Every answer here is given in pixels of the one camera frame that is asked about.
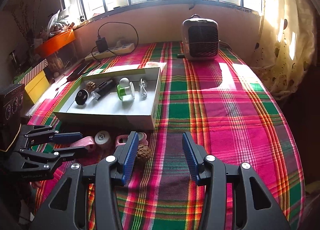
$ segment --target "yellow box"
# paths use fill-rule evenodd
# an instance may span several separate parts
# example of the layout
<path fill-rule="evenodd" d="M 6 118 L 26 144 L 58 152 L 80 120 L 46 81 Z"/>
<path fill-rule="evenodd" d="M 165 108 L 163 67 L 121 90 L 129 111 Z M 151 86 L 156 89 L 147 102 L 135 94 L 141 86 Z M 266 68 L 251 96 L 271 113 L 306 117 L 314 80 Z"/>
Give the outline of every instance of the yellow box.
<path fill-rule="evenodd" d="M 49 88 L 49 86 L 50 84 L 45 77 L 44 71 L 42 70 L 25 86 L 25 92 L 30 98 L 31 102 L 35 104 L 42 94 Z"/>

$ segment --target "white ball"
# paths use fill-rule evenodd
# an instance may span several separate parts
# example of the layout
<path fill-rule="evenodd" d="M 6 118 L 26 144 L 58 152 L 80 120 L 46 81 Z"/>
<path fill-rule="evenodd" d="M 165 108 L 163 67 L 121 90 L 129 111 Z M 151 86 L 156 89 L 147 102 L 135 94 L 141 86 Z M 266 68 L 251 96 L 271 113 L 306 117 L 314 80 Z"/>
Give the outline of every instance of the white ball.
<path fill-rule="evenodd" d="M 124 77 L 120 80 L 119 85 L 121 87 L 128 87 L 129 86 L 129 79 Z"/>

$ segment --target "walnut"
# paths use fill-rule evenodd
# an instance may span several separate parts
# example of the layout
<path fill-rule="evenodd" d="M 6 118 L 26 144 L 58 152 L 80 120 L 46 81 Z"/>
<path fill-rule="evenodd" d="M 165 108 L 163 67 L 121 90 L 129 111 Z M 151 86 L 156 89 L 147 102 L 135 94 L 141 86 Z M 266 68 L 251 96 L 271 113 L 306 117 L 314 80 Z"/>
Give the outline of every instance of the walnut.
<path fill-rule="evenodd" d="M 151 149 L 143 144 L 138 146 L 136 161 L 146 163 L 151 158 Z"/>
<path fill-rule="evenodd" d="M 96 83 L 94 82 L 88 82 L 86 85 L 85 85 L 85 90 L 88 91 L 88 93 L 91 93 L 94 89 L 96 89 Z"/>

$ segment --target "black box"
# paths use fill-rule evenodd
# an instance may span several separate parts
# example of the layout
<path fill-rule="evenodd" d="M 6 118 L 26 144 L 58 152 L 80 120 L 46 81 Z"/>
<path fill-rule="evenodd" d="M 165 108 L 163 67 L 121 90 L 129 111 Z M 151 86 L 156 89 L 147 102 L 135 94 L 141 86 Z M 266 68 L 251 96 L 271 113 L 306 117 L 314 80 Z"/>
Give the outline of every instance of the black box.
<path fill-rule="evenodd" d="M 0 151 L 9 150 L 20 130 L 24 84 L 0 89 Z"/>

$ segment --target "patterned curtain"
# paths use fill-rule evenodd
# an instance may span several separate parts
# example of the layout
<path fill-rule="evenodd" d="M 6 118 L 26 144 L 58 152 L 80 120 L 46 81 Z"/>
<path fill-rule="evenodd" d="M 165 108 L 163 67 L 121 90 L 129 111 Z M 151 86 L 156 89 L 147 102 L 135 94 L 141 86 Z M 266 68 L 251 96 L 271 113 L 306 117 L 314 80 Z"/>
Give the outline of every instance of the patterned curtain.
<path fill-rule="evenodd" d="M 260 41 L 249 66 L 276 100 L 294 93 L 316 54 L 310 0 L 265 0 Z"/>

